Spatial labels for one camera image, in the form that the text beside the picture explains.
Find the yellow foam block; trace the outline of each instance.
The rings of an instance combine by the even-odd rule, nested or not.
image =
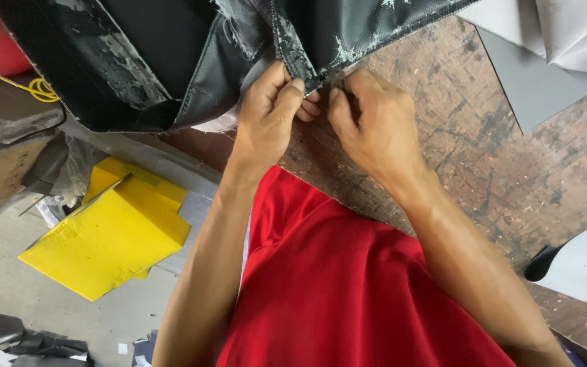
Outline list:
[[[149,271],[151,270],[151,268],[148,268],[146,270],[143,270],[141,272],[138,272],[137,274],[135,274],[133,276],[133,278],[135,279],[139,279],[139,280],[146,280],[146,278],[149,277]]]
[[[113,157],[108,157],[94,166],[87,192],[83,196],[83,204],[131,173],[145,183],[152,192],[159,195],[172,210],[177,212],[180,209],[180,205],[183,204],[184,197],[187,195],[186,189],[134,164],[119,161]]]
[[[105,190],[19,259],[96,300],[182,248],[191,226],[135,176]]]

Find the wooden table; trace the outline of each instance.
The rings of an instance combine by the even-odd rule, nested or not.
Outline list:
[[[587,97],[523,135],[477,30],[455,17],[360,63],[415,97],[427,164],[516,271],[544,246],[587,228]],[[222,170],[233,134],[215,135],[212,144],[209,134],[190,129],[161,139]],[[355,211],[413,233],[398,205],[343,152],[327,121],[294,123],[279,164]],[[587,348],[587,303],[527,287],[550,326]]]

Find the forearm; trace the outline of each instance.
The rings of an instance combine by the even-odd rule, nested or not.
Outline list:
[[[261,172],[230,158],[169,299],[153,366],[213,363],[239,292],[243,244]]]
[[[436,285],[459,303],[520,365],[569,363],[506,260],[454,204],[433,171],[385,188],[409,217]]]

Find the red shirt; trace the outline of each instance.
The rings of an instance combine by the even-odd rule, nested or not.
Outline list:
[[[217,366],[514,366],[419,242],[273,167]]]

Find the yellow cord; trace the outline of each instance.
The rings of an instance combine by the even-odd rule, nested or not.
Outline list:
[[[13,86],[15,86],[17,88],[22,88],[25,91],[28,91],[38,101],[51,103],[51,102],[56,102],[56,101],[60,100],[60,98],[58,98],[58,96],[56,96],[55,93],[53,93],[53,90],[51,89],[51,87],[49,87],[49,84],[47,84],[47,82],[42,78],[36,78],[36,79],[31,80],[31,83],[29,83],[28,87],[25,87],[19,83],[13,82],[12,80],[5,78],[4,76],[1,76],[1,75],[0,75],[0,80],[3,80],[4,82],[6,82],[8,84],[12,84]]]

